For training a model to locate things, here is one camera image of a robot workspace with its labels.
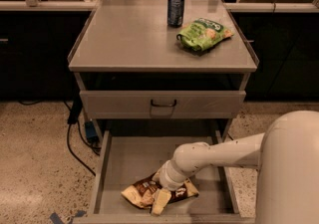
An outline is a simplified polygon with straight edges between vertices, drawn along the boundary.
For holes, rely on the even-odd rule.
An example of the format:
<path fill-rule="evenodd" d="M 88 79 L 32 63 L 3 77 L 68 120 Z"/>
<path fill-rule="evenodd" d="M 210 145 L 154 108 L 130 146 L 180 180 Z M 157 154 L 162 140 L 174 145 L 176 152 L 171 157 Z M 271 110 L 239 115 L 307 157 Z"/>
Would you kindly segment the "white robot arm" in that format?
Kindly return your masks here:
<path fill-rule="evenodd" d="M 208 166 L 258 171 L 256 224 L 319 224 L 319 112 L 289 112 L 266 132 L 233 141 L 182 144 L 157 181 L 176 191 Z"/>

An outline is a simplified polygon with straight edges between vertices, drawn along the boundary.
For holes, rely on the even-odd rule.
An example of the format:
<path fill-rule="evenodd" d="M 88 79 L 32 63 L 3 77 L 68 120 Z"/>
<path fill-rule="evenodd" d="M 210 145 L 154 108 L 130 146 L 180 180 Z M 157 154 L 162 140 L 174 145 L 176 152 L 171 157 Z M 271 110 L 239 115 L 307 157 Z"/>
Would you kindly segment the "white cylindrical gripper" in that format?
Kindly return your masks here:
<path fill-rule="evenodd" d="M 171 199 L 171 191 L 179 189 L 191 175 L 189 160 L 168 160 L 152 177 L 163 187 L 155 193 L 152 215 L 159 216 Z"/>

